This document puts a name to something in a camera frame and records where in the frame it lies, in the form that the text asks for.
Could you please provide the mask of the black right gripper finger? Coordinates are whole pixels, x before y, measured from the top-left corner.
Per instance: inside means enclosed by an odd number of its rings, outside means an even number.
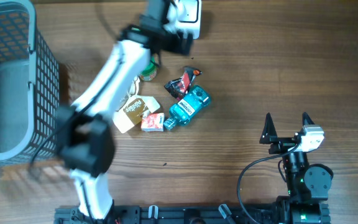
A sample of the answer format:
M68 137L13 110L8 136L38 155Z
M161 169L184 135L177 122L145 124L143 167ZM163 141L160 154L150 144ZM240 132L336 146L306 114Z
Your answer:
M314 122L312 121L312 119L310 118L310 116L308 115L307 112L304 112L302 114L302 123L304 126L306 125L314 125Z
M266 114L264 129L262 131L259 143L273 144L278 141L277 132L270 113Z

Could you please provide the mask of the green lid jar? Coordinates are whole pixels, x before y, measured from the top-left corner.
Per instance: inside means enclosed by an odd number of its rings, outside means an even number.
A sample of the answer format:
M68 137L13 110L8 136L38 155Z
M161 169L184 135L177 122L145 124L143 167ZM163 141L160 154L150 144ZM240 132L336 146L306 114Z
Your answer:
M157 64L155 58L151 57L150 63L146 68L140 73L139 78L145 82L153 80L157 76Z

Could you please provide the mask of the black red snack pouch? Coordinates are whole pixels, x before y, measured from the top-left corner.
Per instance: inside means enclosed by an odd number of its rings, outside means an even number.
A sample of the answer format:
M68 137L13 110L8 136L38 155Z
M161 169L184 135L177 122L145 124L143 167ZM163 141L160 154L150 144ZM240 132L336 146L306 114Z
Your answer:
M164 85L164 89L166 89L171 96L180 101L189 92L195 78L202 74L203 72L201 70L186 66L184 67L183 75L180 78L167 82Z

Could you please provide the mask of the blue mouthwash bottle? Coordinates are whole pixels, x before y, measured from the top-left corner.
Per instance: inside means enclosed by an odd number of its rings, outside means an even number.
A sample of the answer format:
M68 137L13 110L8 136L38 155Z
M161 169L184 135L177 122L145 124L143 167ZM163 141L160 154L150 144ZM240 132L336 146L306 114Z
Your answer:
M169 109L170 117L167 118L163 125L167 130L175 126L184 126L203 108L211 103L211 96L199 85L190 88L185 97L178 103L175 103Z

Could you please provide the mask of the snack packet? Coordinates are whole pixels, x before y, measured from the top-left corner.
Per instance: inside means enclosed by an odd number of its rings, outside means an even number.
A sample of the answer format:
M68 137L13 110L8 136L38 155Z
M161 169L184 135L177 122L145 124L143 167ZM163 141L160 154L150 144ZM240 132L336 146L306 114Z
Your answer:
M156 112L160 108L158 101L152 96L139 95L139 77L134 78L132 85L121 103L121 107L113 114L112 121L121 133L126 133L144 117Z

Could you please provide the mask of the red white small box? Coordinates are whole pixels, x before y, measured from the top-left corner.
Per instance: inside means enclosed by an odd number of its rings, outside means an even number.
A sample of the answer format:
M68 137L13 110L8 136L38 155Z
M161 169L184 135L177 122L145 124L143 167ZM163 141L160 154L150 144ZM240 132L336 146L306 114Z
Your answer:
M141 130L146 132L158 131L163 132L164 113L149 114L141 122Z

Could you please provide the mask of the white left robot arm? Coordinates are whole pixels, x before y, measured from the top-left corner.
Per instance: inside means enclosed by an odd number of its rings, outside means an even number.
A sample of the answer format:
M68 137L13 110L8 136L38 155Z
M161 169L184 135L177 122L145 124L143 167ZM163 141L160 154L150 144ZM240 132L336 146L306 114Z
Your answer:
M116 222L106 175L115 153L113 115L154 54L189 55L200 36L201 8L201 1L149 1L139 23L123 28L86 91L58 108L56 153L70 171L80 203L56 209L55 223Z

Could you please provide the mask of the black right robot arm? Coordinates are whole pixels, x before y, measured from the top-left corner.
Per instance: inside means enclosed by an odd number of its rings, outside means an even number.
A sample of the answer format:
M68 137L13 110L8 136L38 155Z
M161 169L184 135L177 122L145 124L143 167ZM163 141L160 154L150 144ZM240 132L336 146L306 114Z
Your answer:
M302 114L301 130L290 138L277 135L271 115L266 114L261 144L268 144L269 154L282 158L288 195L279 196L273 210L274 223L329 224L331 217L328 192L334 173L323 164L310 164L307 154L320 147L324 131L307 113Z

